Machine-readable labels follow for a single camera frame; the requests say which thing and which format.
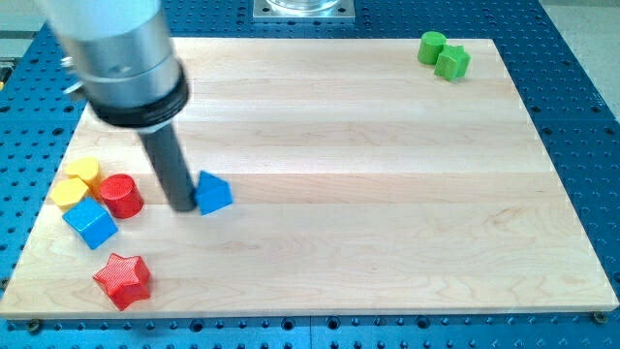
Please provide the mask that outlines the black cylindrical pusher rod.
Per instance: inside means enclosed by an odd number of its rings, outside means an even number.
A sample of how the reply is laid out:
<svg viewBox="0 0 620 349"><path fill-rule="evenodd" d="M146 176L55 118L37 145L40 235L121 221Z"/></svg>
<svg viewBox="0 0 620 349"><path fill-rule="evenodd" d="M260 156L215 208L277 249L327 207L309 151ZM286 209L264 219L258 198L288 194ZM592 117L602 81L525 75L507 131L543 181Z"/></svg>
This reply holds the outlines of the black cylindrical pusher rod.
<svg viewBox="0 0 620 349"><path fill-rule="evenodd" d="M139 138L170 207L177 212L193 210L195 186L173 125L139 132Z"/></svg>

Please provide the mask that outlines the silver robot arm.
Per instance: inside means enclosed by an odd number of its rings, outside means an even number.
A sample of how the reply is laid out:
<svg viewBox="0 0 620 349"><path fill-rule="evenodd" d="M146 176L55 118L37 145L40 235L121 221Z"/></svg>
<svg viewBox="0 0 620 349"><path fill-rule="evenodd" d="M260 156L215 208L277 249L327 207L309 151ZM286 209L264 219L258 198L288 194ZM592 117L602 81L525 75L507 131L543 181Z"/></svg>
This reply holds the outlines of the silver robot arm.
<svg viewBox="0 0 620 349"><path fill-rule="evenodd" d="M172 121L190 88L159 0L38 0L78 78L107 124L135 130L170 207L195 208L195 186Z"/></svg>

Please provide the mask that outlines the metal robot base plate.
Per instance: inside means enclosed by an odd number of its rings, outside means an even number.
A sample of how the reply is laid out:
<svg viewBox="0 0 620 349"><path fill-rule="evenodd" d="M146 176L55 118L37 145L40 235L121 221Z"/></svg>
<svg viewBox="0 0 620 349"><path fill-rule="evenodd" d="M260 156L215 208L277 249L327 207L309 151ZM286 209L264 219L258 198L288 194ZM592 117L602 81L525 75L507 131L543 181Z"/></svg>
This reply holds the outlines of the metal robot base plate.
<svg viewBox="0 0 620 349"><path fill-rule="evenodd" d="M255 22L354 21L354 0L254 0Z"/></svg>

